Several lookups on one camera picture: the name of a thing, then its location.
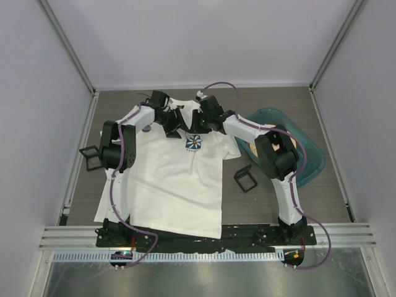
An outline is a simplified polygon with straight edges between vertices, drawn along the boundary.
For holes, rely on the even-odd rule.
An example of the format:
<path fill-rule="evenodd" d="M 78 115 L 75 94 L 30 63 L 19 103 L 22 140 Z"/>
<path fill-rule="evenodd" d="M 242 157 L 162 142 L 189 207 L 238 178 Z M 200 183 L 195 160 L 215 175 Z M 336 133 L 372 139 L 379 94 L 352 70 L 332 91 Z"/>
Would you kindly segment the white t-shirt flower print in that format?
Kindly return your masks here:
<path fill-rule="evenodd" d="M 223 162 L 241 156 L 235 138 L 178 129 L 181 139 L 170 139 L 161 125 L 151 126 L 136 136 L 137 156 L 127 177 L 131 225 L 220 238 Z M 104 186 L 95 222 L 103 222 L 107 201 Z"/>

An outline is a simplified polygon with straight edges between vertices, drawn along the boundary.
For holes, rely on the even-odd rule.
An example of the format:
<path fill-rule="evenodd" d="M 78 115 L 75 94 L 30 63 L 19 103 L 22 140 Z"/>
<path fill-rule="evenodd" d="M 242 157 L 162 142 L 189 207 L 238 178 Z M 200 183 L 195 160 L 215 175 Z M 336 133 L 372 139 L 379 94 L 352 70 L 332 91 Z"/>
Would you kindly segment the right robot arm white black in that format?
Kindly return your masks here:
<path fill-rule="evenodd" d="M 191 133 L 221 132 L 254 144 L 265 175 L 271 180 L 278 201 L 278 233 L 286 244 L 302 237 L 308 223 L 299 202 L 296 176 L 299 155 L 298 139 L 283 126 L 260 125 L 233 111 L 192 112 Z"/>

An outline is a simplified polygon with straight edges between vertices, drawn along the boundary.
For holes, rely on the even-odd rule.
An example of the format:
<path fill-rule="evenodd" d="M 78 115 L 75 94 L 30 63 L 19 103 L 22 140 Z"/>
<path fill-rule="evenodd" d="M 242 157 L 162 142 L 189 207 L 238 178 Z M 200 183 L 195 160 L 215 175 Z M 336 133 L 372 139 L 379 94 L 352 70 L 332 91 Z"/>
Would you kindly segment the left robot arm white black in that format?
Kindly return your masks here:
<path fill-rule="evenodd" d="M 100 139 L 99 159 L 106 173 L 108 201 L 103 226 L 96 230 L 98 247 L 124 247 L 136 233 L 158 236 L 130 223 L 127 203 L 127 177 L 136 160 L 136 136 L 146 126 L 158 123 L 165 135 L 175 138 L 185 125 L 179 108 L 169 109 L 166 100 L 143 102 L 118 121 L 106 121 Z"/>

